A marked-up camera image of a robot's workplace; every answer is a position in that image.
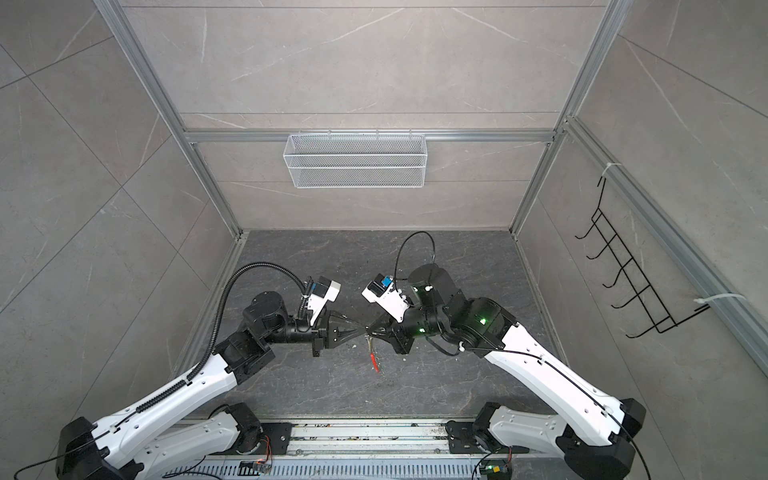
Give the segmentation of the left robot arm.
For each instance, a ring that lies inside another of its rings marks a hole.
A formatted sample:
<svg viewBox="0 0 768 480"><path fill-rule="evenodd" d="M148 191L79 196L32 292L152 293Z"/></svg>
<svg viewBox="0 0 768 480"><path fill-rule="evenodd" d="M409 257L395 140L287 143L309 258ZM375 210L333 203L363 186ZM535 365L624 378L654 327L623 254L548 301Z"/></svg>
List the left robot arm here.
<svg viewBox="0 0 768 480"><path fill-rule="evenodd" d="M60 433L57 478L149 479L210 454L271 454L271 439L244 403L223 405L188 427L174 426L263 369L275 357L275 344L307 343L318 355L360 336L355 323L327 308L334 298L332 292L310 295L308 312L293 316L279 293L257 295L238 329L190 371L123 410L67 424Z"/></svg>

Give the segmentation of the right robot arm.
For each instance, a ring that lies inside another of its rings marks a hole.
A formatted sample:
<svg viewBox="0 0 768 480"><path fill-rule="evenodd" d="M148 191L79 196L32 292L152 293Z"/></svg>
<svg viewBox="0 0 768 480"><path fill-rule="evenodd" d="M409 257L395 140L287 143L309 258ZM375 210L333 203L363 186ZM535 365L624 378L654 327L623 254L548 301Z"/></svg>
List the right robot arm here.
<svg viewBox="0 0 768 480"><path fill-rule="evenodd" d="M642 455L634 441L646 409L590 384L543 347L516 317L487 297L470 298L436 264L414 270L407 296L392 277L377 275L363 297L383 309L368 326L373 338L401 355L414 341L440 337L519 380L551 414L532 414L489 402L472 424L472 436L487 456L518 449L563 459L582 479L624 479Z"/></svg>

